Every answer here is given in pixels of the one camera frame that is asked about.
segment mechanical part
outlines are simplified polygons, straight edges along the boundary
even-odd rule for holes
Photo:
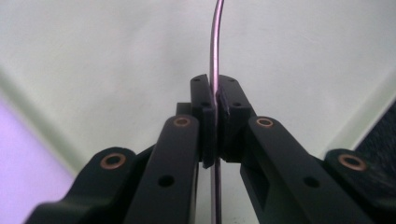
[[[271,128],[274,125],[270,119],[257,119],[256,122],[264,128]]]
[[[210,41],[210,85],[212,88],[213,100],[215,103],[215,123],[216,134],[218,132],[218,88],[219,88],[219,31],[221,22],[221,12],[224,1],[218,0],[215,13],[213,15],[212,35]],[[221,176],[220,176],[219,155],[216,156],[214,167],[211,169],[211,191],[212,191],[212,223],[221,223]]]
[[[219,154],[227,162],[241,162],[245,137],[251,116],[255,116],[239,82],[232,77],[219,76]]]
[[[182,120],[189,120],[189,125],[175,125]],[[198,125],[197,119],[186,115],[165,122],[124,224],[193,222],[199,160]]]
[[[377,223],[396,223],[396,179],[359,151],[331,150],[324,168]]]
[[[252,117],[246,141],[241,175],[260,223],[373,223],[278,121]]]
[[[204,168],[208,168],[215,163],[218,149],[216,147],[215,128],[215,101],[210,90],[207,75],[194,77],[190,81],[191,87],[191,114],[200,123],[200,143],[201,159]]]
[[[125,158],[117,169],[99,165],[117,157]],[[132,151],[120,147],[97,153],[63,199],[40,204],[26,223],[120,223],[142,174],[141,159],[142,156],[136,157]]]
[[[100,166],[107,170],[114,170],[122,166],[126,161],[126,157],[120,153],[111,153],[100,161]]]

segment copper ring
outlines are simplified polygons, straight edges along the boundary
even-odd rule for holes
[[[264,128],[271,128],[274,126],[274,123],[270,119],[257,119],[256,122]]]
[[[177,118],[177,119],[174,120],[174,124],[177,127],[186,127],[186,126],[189,126],[190,123],[191,122],[190,122],[189,119],[183,118],[183,117]]]
[[[352,164],[347,159],[351,159],[356,161],[357,164]],[[367,169],[367,164],[361,158],[349,154],[341,154],[338,156],[338,161],[343,164],[345,167],[355,170],[355,171],[364,171]]]
[[[108,162],[108,159],[117,157],[120,160],[114,163],[110,163]],[[106,170],[114,170],[119,168],[120,166],[122,166],[126,161],[126,157],[121,154],[121,153],[111,153],[108,154],[107,156],[105,156],[104,158],[102,158],[102,160],[100,161],[100,166],[102,166],[102,168],[106,169]]]

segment metal rod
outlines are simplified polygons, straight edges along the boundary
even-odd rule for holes
[[[218,0],[216,3],[215,13],[213,15],[212,35],[210,41],[210,86],[215,102],[215,129],[218,129],[218,88],[219,88],[219,30],[221,22],[221,12],[223,8],[223,0]],[[215,164],[212,166],[211,175],[211,207],[212,207],[212,224],[221,224],[221,172],[220,159],[215,159]]]

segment round hole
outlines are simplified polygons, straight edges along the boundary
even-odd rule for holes
[[[361,158],[354,155],[341,154],[338,156],[338,161],[351,170],[364,171],[367,169],[366,163]]]
[[[210,103],[208,103],[208,102],[202,102],[202,103],[201,103],[201,106],[210,106]]]
[[[120,153],[111,153],[102,158],[100,165],[106,170],[114,170],[122,166],[126,161],[126,157]]]
[[[121,161],[121,158],[120,158],[120,157],[114,156],[114,157],[108,158],[108,159],[106,160],[106,163],[109,164],[109,165],[113,165],[113,164],[116,164],[116,163],[118,163],[118,162],[120,162],[120,161]]]
[[[177,127],[186,127],[187,125],[190,124],[190,120],[186,118],[177,118],[175,119],[174,124]]]
[[[311,188],[317,189],[320,186],[320,183],[314,177],[306,177],[304,178],[304,183]]]
[[[264,128],[270,128],[274,125],[270,119],[257,119],[257,123]]]
[[[163,188],[171,187],[175,183],[175,179],[171,175],[164,175],[158,180],[158,185]]]

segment black plastic part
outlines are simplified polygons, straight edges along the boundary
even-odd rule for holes
[[[177,103],[176,115],[191,115],[191,103]]]
[[[356,148],[364,158],[396,180],[396,102]]]
[[[350,161],[340,162],[340,156],[351,156]],[[359,164],[359,158],[366,167],[363,170],[348,168]],[[361,208],[377,223],[396,223],[396,181],[380,164],[372,163],[359,152],[335,149],[326,154],[324,167]]]
[[[278,121],[251,118],[246,139],[241,175],[260,223],[373,223]]]
[[[241,162],[243,131],[255,112],[238,81],[219,76],[219,151],[227,162]]]
[[[212,166],[218,155],[216,151],[215,103],[206,75],[194,77],[191,86],[191,114],[200,123],[200,158],[204,168]]]
[[[112,153],[124,155],[125,162],[118,168],[103,168],[101,161]],[[136,157],[131,150],[120,147],[97,153],[61,201],[40,204],[26,223],[121,223],[149,153],[148,149],[145,154]]]
[[[194,117],[182,115],[166,121],[123,223],[194,221],[198,134]]]

